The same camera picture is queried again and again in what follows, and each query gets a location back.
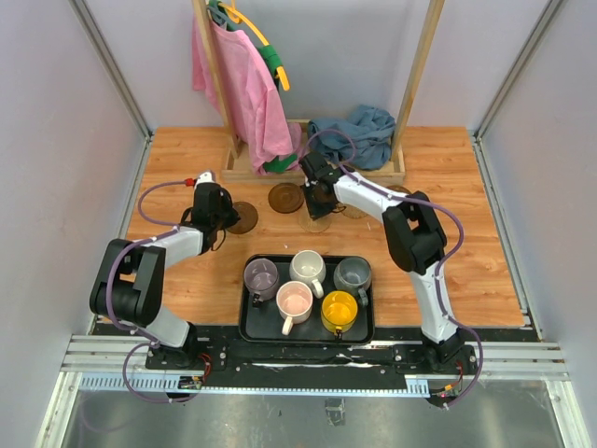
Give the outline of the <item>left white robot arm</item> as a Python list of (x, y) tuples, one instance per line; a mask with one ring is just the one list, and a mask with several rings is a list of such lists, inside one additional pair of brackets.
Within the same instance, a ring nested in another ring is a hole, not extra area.
[(91, 289), (90, 310), (118, 329), (143, 335), (154, 347), (167, 347), (167, 358), (186, 370), (198, 362), (200, 347), (194, 326), (162, 303), (166, 270), (217, 250), (218, 234), (240, 216), (212, 171), (181, 183), (193, 188), (193, 203), (179, 223), (154, 237), (114, 239), (107, 245)]

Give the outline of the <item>brown wooden coaster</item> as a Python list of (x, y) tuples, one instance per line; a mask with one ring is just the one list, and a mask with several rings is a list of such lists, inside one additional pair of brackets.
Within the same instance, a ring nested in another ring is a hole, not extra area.
[(268, 203), (272, 210), (280, 214), (298, 211), (304, 203), (301, 188), (294, 183), (280, 183), (271, 188)]
[(326, 215), (332, 213), (338, 204), (338, 200), (333, 190), (320, 184), (310, 184), (304, 187), (305, 200), (308, 209), (316, 215)]
[(248, 202), (235, 202), (234, 210), (239, 215), (239, 220), (228, 231), (232, 234), (245, 234), (251, 231), (258, 222), (257, 209)]

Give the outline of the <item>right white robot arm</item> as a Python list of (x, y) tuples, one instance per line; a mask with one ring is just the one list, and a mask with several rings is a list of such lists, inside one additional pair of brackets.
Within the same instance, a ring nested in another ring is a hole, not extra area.
[(344, 204), (381, 222), (390, 257), (410, 276), (415, 290), (422, 316), (423, 364), (434, 373), (447, 371), (464, 342), (444, 277), (447, 237), (428, 197), (374, 184), (357, 172), (333, 166), (316, 152), (304, 156), (299, 165), (311, 219), (325, 217)]

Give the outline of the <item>grey ceramic mug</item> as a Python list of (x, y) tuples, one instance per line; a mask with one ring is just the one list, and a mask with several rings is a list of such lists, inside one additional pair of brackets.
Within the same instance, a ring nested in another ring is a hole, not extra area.
[(368, 306), (367, 291), (372, 281), (372, 270), (364, 258), (343, 259), (334, 271), (333, 281), (337, 290), (351, 294), (361, 307)]

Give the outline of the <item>woven rattan coaster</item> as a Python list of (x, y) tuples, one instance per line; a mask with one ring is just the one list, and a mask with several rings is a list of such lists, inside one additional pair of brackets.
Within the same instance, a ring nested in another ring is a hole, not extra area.
[(368, 214), (366, 212), (363, 212), (362, 210), (358, 209), (357, 207), (351, 206), (351, 205), (343, 205), (341, 207), (340, 212), (351, 219), (360, 219), (360, 218), (364, 218), (367, 217)]
[(332, 218), (329, 216), (312, 219), (307, 210), (298, 216), (298, 224), (309, 233), (321, 233), (331, 226)]

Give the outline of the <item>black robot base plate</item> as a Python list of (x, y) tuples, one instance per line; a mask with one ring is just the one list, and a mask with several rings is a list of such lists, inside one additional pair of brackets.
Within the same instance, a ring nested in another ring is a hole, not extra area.
[(365, 345), (280, 345), (249, 343), (235, 326), (199, 326), (199, 354), (176, 349), (140, 350), (150, 371), (181, 371), (182, 383), (207, 371), (209, 386), (248, 389), (382, 391), (407, 387), (407, 376), (423, 374), (458, 379), (475, 375), (475, 349), (465, 345), (448, 366), (436, 371), (426, 362), (423, 345), (396, 340)]

